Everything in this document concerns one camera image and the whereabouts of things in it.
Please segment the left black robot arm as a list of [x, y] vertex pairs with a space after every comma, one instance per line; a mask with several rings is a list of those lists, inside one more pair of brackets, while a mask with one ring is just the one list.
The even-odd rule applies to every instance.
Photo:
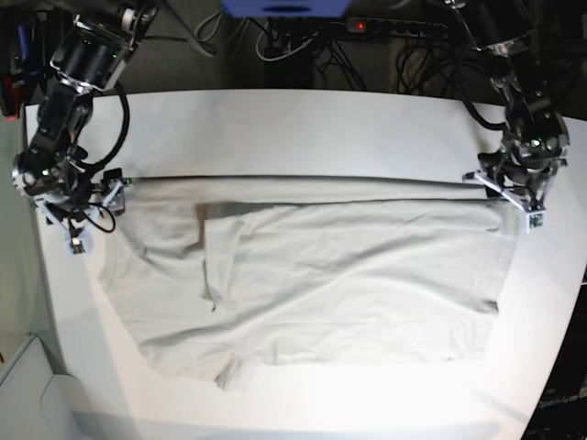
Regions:
[[[569, 134], [532, 50], [533, 26], [526, 6], [521, 1], [435, 1], [432, 6], [453, 15], [447, 36], [438, 36], [428, 22], [404, 34], [429, 39], [426, 53], [431, 60], [439, 50], [447, 53], [454, 70], [446, 80], [460, 92], [469, 115], [485, 129], [502, 134], [500, 147], [479, 154], [479, 169], [463, 179], [480, 182], [535, 223], [545, 214], [551, 183], [566, 164]], [[485, 119], [465, 88], [460, 73], [464, 56], [456, 51], [462, 39], [483, 56], [483, 70], [504, 103], [502, 123]]]

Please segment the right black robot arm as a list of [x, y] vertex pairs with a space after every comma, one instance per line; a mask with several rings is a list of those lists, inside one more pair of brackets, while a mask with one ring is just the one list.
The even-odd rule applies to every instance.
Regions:
[[[73, 254], [82, 254], [93, 226], [105, 234], [113, 227], [98, 220], [125, 211], [128, 179], [107, 165], [121, 150], [129, 130], [130, 109], [122, 71], [144, 39], [159, 7], [154, 1], [104, 1], [87, 5], [55, 50], [50, 67], [58, 82], [39, 106], [38, 126], [12, 169], [16, 190], [32, 201], [48, 224], [60, 226]], [[114, 146], [100, 160], [88, 162], [79, 144], [92, 117], [94, 97], [116, 93], [122, 124]]]

